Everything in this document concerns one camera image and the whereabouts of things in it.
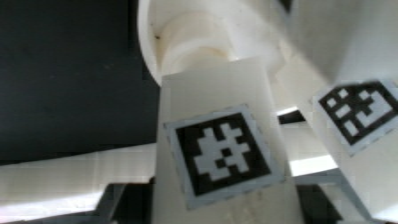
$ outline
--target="dark ceiling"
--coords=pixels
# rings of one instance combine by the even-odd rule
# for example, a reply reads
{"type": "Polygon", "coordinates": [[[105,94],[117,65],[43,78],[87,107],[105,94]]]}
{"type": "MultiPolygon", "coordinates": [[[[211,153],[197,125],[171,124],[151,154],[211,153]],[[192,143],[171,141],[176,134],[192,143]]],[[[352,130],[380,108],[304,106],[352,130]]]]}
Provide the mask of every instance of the dark ceiling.
{"type": "Polygon", "coordinates": [[[0,165],[155,142],[137,1],[0,1],[0,165]]]}

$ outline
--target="white panel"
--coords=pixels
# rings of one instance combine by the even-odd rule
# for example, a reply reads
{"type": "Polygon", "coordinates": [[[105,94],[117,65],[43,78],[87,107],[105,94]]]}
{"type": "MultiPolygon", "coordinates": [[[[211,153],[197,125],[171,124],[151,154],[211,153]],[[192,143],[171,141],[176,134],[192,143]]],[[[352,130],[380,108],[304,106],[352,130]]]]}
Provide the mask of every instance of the white panel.
{"type": "Polygon", "coordinates": [[[284,224],[302,223],[263,64],[263,59],[256,58],[163,78],[153,202],[155,224],[259,223],[265,221],[284,224]],[[188,119],[242,104],[247,104],[250,109],[286,181],[188,210],[163,123],[188,119]]]}
{"type": "Polygon", "coordinates": [[[297,102],[309,126],[325,144],[371,216],[396,222],[398,212],[393,208],[398,205],[398,179],[394,178],[398,173],[398,131],[394,129],[384,133],[377,141],[368,143],[364,150],[355,156],[350,156],[336,128],[313,105],[314,96],[329,88],[323,77],[313,64],[297,55],[277,74],[279,81],[290,91],[291,99],[297,102]]]}

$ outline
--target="black surface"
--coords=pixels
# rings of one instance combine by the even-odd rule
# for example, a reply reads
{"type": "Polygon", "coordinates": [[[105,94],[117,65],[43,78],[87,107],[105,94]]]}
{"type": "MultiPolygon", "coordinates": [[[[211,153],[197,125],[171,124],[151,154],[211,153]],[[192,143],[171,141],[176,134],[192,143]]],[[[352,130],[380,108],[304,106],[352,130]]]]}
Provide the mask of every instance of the black surface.
{"type": "Polygon", "coordinates": [[[371,134],[371,132],[382,127],[382,125],[391,121],[391,119],[398,116],[398,101],[389,93],[389,90],[386,89],[382,83],[378,81],[366,82],[357,85],[346,85],[339,86],[332,89],[332,91],[327,93],[325,97],[320,99],[320,105],[323,107],[323,110],[327,111],[327,115],[332,119],[332,122],[338,126],[339,132],[345,136],[345,139],[354,145],[371,134]],[[345,98],[339,97],[339,91],[346,90],[348,95],[345,98]],[[373,103],[373,98],[368,97],[364,100],[359,97],[359,93],[366,91],[368,94],[380,93],[384,100],[387,101],[387,104],[393,108],[391,111],[386,112],[378,120],[370,124],[370,126],[364,126],[359,119],[357,114],[362,112],[366,115],[373,113],[370,104],[373,103]],[[327,101],[334,99],[336,105],[330,107],[327,105],[327,101]],[[336,115],[338,110],[341,107],[348,105],[352,110],[346,113],[346,115],[339,118],[336,115]],[[350,121],[355,125],[355,128],[359,130],[357,134],[352,135],[348,132],[348,129],[345,128],[345,122],[350,121]]]}
{"type": "Polygon", "coordinates": [[[117,224],[151,224],[153,184],[130,184],[123,192],[112,220],[117,224]]]}
{"type": "Polygon", "coordinates": [[[290,124],[290,123],[297,123],[297,122],[304,122],[306,121],[306,118],[304,118],[302,113],[300,113],[298,110],[290,112],[288,114],[281,115],[277,117],[277,119],[279,119],[279,123],[281,124],[290,124]]]}
{"type": "Polygon", "coordinates": [[[336,224],[343,220],[318,185],[297,186],[306,224],[336,224]]]}
{"type": "Polygon", "coordinates": [[[0,165],[156,141],[137,2],[0,1],[0,165]]]}
{"type": "Polygon", "coordinates": [[[279,0],[279,2],[282,4],[286,12],[290,12],[291,11],[293,0],[279,0]]]}
{"type": "MultiPolygon", "coordinates": [[[[222,118],[217,118],[195,125],[190,125],[176,130],[178,140],[183,150],[183,157],[185,157],[185,164],[188,169],[192,187],[195,195],[202,195],[215,191],[220,188],[229,187],[236,183],[258,178],[270,174],[270,168],[265,162],[265,158],[261,155],[258,143],[252,137],[250,129],[245,123],[245,119],[242,114],[233,114],[222,118]],[[204,137],[204,129],[211,128],[215,133],[215,138],[218,141],[226,139],[220,125],[229,124],[231,129],[240,128],[242,136],[236,137],[236,143],[247,143],[250,151],[242,154],[249,171],[240,172],[236,165],[229,166],[229,173],[231,176],[222,178],[220,180],[213,181],[210,178],[210,174],[199,174],[199,169],[195,165],[194,158],[202,155],[202,149],[197,143],[197,140],[204,137]]],[[[224,159],[231,155],[231,149],[222,149],[224,158],[215,160],[215,164],[218,168],[226,166],[224,159]]]]}

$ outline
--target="black and white square marker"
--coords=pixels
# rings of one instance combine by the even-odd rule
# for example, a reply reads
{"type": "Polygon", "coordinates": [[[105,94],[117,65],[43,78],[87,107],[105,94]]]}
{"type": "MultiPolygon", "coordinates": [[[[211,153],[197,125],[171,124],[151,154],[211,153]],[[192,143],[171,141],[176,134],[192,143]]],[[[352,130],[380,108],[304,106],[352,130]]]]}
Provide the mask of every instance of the black and white square marker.
{"type": "Polygon", "coordinates": [[[391,81],[334,87],[314,104],[354,155],[398,126],[398,89],[391,81]]]}
{"type": "Polygon", "coordinates": [[[282,181],[245,105],[165,126],[190,209],[282,181]]]}

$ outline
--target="white structure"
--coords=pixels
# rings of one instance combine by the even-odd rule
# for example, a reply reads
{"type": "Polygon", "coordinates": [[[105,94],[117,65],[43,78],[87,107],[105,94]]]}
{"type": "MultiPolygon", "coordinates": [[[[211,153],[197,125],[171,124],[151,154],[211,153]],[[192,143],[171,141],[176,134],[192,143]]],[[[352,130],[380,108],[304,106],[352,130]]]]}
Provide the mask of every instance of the white structure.
{"type": "MultiPolygon", "coordinates": [[[[163,77],[153,201],[155,224],[258,223],[265,220],[270,223],[300,223],[298,198],[272,106],[265,62],[266,60],[261,58],[247,59],[211,69],[187,71],[163,77]],[[174,148],[163,125],[183,119],[190,122],[197,115],[211,114],[213,111],[222,111],[224,108],[242,104],[247,105],[252,113],[254,120],[250,122],[261,130],[284,181],[259,186],[247,193],[238,193],[210,205],[188,209],[185,179],[178,169],[181,158],[172,154],[174,148]]],[[[247,183],[254,186],[259,185],[256,179],[247,183]]]]}
{"type": "Polygon", "coordinates": [[[110,183],[147,183],[156,144],[0,167],[0,223],[92,211],[110,183]]]}

